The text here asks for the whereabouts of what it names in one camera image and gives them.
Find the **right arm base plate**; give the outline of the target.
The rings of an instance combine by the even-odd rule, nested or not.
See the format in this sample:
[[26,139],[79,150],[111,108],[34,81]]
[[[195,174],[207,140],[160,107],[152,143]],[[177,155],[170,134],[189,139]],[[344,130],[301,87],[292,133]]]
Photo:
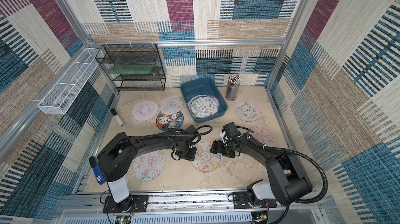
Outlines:
[[229,194],[228,200],[233,203],[235,209],[277,208],[277,202],[275,200],[259,200],[251,193],[245,191],[238,191]]

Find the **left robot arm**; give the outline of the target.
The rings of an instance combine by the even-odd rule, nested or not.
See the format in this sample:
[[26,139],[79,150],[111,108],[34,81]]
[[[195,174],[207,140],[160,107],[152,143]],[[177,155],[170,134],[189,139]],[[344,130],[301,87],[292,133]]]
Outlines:
[[158,134],[146,136],[128,136],[118,133],[97,155],[97,161],[103,170],[105,181],[110,190],[106,199],[104,213],[127,213],[134,210],[134,199],[128,189],[126,175],[132,161],[151,152],[172,150],[178,160],[193,161],[195,145],[202,135],[198,128],[170,129]]

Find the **pink blossom coaster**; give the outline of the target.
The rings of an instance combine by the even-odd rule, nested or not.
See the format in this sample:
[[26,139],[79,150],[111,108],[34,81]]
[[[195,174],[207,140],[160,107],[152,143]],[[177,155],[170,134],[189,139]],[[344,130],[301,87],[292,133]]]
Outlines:
[[156,179],[164,170],[166,157],[163,151],[155,151],[141,155],[133,161],[134,176],[142,181],[149,182]]

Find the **white daisy coaster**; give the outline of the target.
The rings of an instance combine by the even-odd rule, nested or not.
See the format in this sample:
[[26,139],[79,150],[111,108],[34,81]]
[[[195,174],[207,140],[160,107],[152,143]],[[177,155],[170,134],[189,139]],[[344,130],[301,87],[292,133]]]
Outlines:
[[188,102],[188,107],[195,118],[203,119],[218,112],[219,100],[214,96],[199,95]]

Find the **cream cartoon coaster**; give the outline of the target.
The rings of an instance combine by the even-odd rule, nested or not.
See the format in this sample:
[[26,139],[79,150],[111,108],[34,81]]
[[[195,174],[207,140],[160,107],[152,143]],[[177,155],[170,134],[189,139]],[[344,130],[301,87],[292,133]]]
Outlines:
[[220,165],[222,155],[211,153],[211,147],[211,142],[199,142],[196,145],[195,159],[192,161],[192,165],[196,170],[203,173],[212,172]]

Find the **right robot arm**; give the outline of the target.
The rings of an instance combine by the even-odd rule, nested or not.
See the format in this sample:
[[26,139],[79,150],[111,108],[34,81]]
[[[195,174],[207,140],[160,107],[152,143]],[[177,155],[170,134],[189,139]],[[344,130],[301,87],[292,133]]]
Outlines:
[[312,192],[310,179],[303,168],[296,152],[286,148],[271,147],[259,142],[254,131],[236,126],[235,123],[225,125],[221,131],[221,140],[212,143],[210,152],[234,158],[235,153],[251,156],[262,164],[269,180],[267,193],[271,199],[284,206],[292,203],[311,204],[317,199],[302,199]]

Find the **pink rabbit coaster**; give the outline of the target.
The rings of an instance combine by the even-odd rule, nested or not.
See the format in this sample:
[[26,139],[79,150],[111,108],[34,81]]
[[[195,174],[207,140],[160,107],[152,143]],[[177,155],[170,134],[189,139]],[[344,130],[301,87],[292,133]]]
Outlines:
[[276,138],[276,135],[273,133],[272,129],[269,128],[268,126],[265,125],[255,125],[251,127],[251,130],[253,130],[253,137],[271,147],[278,147],[278,140]]

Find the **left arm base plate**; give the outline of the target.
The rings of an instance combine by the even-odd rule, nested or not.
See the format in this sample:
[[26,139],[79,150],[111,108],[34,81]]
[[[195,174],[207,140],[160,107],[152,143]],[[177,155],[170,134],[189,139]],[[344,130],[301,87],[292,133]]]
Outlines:
[[131,195],[120,203],[116,203],[109,195],[106,197],[103,214],[144,213],[148,207],[148,195]]

